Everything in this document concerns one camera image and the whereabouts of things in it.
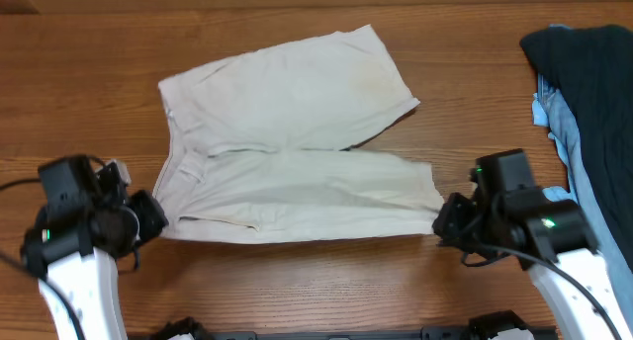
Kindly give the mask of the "beige shorts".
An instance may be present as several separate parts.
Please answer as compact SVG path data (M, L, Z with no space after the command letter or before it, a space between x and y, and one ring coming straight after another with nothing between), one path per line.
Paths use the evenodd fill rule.
M169 154L153 194L171 239L271 244L427 234L432 168L363 149L415 110L370 26L162 80Z

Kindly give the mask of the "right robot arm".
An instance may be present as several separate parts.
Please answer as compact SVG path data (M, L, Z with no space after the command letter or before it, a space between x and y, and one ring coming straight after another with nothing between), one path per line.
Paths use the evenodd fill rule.
M477 159L471 197L450 195L433 222L439 246L481 256L485 267L514 256L558 327L532 328L510 311L471 320L463 339L629 339L607 264L580 206L548 200L521 149Z

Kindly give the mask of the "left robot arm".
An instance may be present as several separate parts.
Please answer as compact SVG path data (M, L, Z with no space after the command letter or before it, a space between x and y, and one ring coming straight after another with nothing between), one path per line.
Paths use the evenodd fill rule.
M39 280L61 339L125 339L117 262L136 255L168 221L152 194L129 194L126 164L89 155L42 165L46 203L20 253Z

